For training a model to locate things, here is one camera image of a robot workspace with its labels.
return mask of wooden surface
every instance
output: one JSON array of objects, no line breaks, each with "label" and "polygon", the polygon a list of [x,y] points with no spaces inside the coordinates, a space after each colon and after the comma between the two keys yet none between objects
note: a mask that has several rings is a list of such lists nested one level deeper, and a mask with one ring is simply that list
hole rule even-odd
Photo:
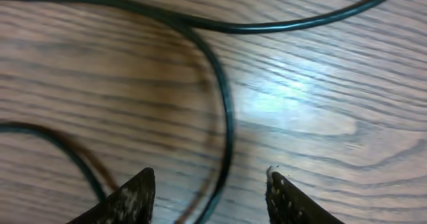
[{"label": "wooden surface", "polygon": [[[357,0],[140,0],[238,22],[309,17]],[[269,35],[200,31],[236,106],[232,172],[210,223],[267,223],[279,171],[346,223],[427,223],[426,0]],[[223,116],[199,51],[149,19],[90,5],[1,2],[0,118],[72,135],[119,184],[153,167],[154,223],[216,180]],[[95,196],[44,141],[0,136],[0,222],[64,223]],[[191,223],[205,203],[202,199]]]}]

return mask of black cord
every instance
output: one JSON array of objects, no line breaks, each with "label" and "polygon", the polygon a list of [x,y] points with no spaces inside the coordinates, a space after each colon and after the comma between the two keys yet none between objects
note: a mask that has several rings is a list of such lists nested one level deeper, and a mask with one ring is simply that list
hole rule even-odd
[{"label": "black cord", "polygon": [[[222,66],[215,56],[214,52],[210,49],[209,45],[195,33],[191,28],[207,29],[211,31],[218,31],[222,33],[233,33],[233,34],[256,34],[256,33],[273,33],[279,31],[294,31],[300,29],[307,29],[311,27],[317,27],[320,25],[326,25],[335,21],[343,20],[351,17],[370,8],[373,8],[386,0],[362,0],[349,7],[333,11],[317,17],[310,17],[307,19],[300,19],[295,21],[280,21],[273,23],[256,23],[256,24],[239,24],[239,23],[226,23],[221,21],[214,21],[203,17],[196,17],[193,15],[178,13],[138,3],[131,0],[10,0],[10,1],[46,1],[54,3],[89,3],[94,5],[104,5],[109,7],[115,7],[124,11],[130,11],[152,18],[168,27],[174,29],[178,33],[181,33],[184,37],[190,40],[199,50],[205,55],[206,59],[211,64],[213,72],[216,75],[218,87],[220,89],[222,97],[222,105],[225,112],[226,120],[226,148],[224,149],[224,156],[222,160],[222,168],[220,176],[216,183],[215,189],[209,198],[204,210],[197,218],[195,223],[205,223],[211,214],[214,212],[218,202],[220,201],[221,194],[224,190],[226,179],[230,171],[232,163],[232,154],[234,148],[234,111],[232,105],[232,97],[230,88],[226,79],[226,75],[222,70]],[[76,163],[81,169],[83,174],[87,177],[90,182],[92,189],[97,194],[100,201],[105,198],[101,185],[96,180],[95,176],[91,172],[90,168],[81,160],[72,150],[67,149],[67,143],[64,139],[58,139],[55,132],[39,126],[22,123],[4,123],[0,125],[0,132],[21,132],[30,133],[39,137],[42,137],[58,148],[62,149],[70,158]]]},{"label": "black cord", "polygon": [[24,133],[37,136],[42,138],[58,147],[63,151],[81,170],[87,181],[91,185],[93,192],[99,200],[105,199],[105,193],[102,190],[101,184],[92,173],[91,169],[86,165],[85,161],[80,158],[78,154],[68,145],[71,141],[66,135],[52,129],[42,127],[39,125],[18,123],[18,122],[6,122],[0,123],[0,133]]}]

